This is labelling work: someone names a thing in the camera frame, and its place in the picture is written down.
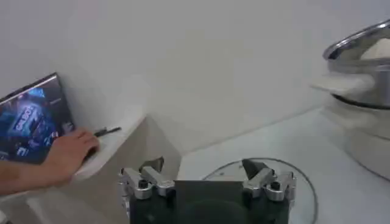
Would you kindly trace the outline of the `person's hand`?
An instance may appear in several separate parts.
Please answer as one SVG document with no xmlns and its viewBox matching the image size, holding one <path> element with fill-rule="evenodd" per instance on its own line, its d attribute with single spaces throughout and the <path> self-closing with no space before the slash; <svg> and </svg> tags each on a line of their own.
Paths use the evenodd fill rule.
<svg viewBox="0 0 390 224">
<path fill-rule="evenodd" d="M 99 148 L 99 140 L 90 131 L 78 129 L 57 138 L 43 162 L 43 185 L 68 182 L 81 168 L 89 151 Z"/>
</svg>

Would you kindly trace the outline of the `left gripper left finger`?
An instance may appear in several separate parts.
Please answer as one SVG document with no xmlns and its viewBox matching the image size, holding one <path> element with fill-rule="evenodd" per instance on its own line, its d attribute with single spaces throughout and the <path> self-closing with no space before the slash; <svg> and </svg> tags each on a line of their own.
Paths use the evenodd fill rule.
<svg viewBox="0 0 390 224">
<path fill-rule="evenodd" d="M 119 171 L 120 196 L 124 200 L 129 200 L 134 196 L 137 200 L 150 199 L 153 193 L 169 198 L 175 194 L 176 184 L 161 174 L 165 159 L 145 161 L 138 168 L 122 168 Z"/>
</svg>

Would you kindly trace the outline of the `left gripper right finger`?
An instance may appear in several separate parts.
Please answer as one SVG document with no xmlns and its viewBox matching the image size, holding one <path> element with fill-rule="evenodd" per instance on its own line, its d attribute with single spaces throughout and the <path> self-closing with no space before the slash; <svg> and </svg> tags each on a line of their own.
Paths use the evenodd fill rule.
<svg viewBox="0 0 390 224">
<path fill-rule="evenodd" d="M 293 172 L 277 174 L 263 162 L 251 159 L 242 160 L 247 180 L 243 182 L 243 191 L 250 198 L 258 198 L 265 194 L 270 201 L 294 201 L 296 198 L 296 177 Z"/>
</svg>

